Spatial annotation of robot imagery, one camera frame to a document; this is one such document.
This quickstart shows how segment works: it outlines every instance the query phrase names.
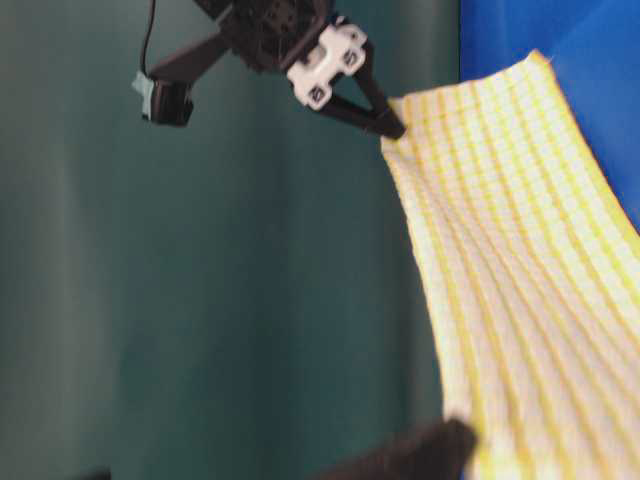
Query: black cable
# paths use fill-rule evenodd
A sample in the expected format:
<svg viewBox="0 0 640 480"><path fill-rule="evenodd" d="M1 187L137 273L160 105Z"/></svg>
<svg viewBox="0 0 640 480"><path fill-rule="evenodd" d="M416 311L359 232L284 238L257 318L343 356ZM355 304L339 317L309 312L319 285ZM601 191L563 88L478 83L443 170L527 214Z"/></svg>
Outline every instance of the black cable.
<svg viewBox="0 0 640 480"><path fill-rule="evenodd" d="M140 71L147 75L147 48L149 47L149 39L153 30L153 22L156 17L156 0L151 0L151 9L149 12L149 25L147 25L147 33L144 36L142 44L142 52L140 53Z"/></svg>

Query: yellow checkered cloth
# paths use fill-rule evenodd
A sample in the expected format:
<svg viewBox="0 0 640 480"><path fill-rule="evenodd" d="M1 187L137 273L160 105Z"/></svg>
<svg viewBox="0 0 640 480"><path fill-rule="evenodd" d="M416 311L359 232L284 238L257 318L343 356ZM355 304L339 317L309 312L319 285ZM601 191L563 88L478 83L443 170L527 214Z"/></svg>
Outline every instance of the yellow checkered cloth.
<svg viewBox="0 0 640 480"><path fill-rule="evenodd" d="M394 101L445 417L472 479L640 479L640 238L547 59Z"/></svg>

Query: black object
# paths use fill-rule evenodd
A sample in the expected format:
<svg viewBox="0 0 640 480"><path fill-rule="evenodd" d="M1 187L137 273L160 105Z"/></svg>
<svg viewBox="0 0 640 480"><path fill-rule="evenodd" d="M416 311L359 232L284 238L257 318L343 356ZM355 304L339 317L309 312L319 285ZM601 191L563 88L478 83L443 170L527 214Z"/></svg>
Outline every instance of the black object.
<svg viewBox="0 0 640 480"><path fill-rule="evenodd" d="M219 20L226 12L218 22L220 31L162 60L147 72L146 50L155 15L155 0L151 0L151 19L140 69L153 82L145 118L154 123L185 126L193 111L190 96L193 84L228 50L258 73L286 75L296 62L307 63L325 29L347 25L346 19L334 12L333 0L194 1L212 20ZM373 78L373 45L367 41L362 48L366 60L354 78L372 108L366 110L333 95L316 111L371 133L400 138L405 127ZM336 75L331 84L341 76Z"/></svg>
<svg viewBox="0 0 640 480"><path fill-rule="evenodd" d="M476 445L459 420L439 422L311 480L459 480Z"/></svg>
<svg viewBox="0 0 640 480"><path fill-rule="evenodd" d="M111 480L111 472L108 469L100 469L73 480Z"/></svg>

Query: blue surface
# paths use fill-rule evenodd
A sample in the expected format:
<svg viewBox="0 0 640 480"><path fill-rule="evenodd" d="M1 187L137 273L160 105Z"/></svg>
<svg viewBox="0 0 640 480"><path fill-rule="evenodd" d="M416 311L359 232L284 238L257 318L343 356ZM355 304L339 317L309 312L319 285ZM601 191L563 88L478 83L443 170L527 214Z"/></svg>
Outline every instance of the blue surface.
<svg viewBox="0 0 640 480"><path fill-rule="evenodd" d="M484 77L538 49L587 142L640 231L640 2L462 0L462 80Z"/></svg>

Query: towel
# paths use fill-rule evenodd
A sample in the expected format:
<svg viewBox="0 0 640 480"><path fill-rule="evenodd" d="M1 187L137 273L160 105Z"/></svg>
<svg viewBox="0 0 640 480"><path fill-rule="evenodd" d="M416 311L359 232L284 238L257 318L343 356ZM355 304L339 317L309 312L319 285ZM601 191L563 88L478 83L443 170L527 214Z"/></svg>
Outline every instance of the towel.
<svg viewBox="0 0 640 480"><path fill-rule="evenodd" d="M393 106L444 416L479 436L466 477L640 478L640 238L551 63Z"/></svg>

